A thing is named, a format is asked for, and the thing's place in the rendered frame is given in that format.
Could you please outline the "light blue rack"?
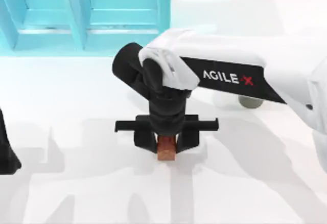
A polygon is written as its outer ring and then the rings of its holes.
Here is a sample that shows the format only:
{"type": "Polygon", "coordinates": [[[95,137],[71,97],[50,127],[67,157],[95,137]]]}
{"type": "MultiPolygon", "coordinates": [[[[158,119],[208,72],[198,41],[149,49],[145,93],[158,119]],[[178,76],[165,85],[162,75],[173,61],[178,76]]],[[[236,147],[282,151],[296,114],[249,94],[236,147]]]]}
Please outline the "light blue rack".
{"type": "Polygon", "coordinates": [[[0,0],[0,56],[109,56],[170,21],[171,0],[0,0]]]}

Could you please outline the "grey round object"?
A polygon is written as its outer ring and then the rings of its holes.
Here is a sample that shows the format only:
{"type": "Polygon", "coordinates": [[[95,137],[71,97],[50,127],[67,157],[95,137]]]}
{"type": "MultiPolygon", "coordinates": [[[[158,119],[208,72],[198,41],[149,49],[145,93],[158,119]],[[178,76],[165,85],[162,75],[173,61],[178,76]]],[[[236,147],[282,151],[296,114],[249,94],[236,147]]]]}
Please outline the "grey round object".
{"type": "Polygon", "coordinates": [[[264,103],[264,101],[261,99],[246,96],[238,96],[238,101],[244,108],[247,109],[257,109],[264,103]]]}

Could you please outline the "brown wooden block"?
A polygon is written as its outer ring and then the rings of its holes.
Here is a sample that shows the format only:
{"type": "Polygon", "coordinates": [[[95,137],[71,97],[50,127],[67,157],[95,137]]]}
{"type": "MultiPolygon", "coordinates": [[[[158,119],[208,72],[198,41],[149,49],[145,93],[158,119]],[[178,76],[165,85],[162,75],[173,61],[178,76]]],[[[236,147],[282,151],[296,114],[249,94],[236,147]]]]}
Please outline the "brown wooden block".
{"type": "Polygon", "coordinates": [[[157,159],[159,161],[174,161],[176,155],[176,137],[157,137],[157,159]]]}

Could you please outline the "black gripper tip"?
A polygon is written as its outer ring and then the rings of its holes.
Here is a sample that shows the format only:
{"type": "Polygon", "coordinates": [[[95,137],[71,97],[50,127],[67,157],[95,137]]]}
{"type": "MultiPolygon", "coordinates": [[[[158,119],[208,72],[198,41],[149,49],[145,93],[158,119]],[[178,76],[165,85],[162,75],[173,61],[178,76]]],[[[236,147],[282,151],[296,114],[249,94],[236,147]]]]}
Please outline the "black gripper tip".
{"type": "Polygon", "coordinates": [[[0,175],[13,175],[21,166],[21,161],[10,145],[3,112],[0,109],[0,175]]]}

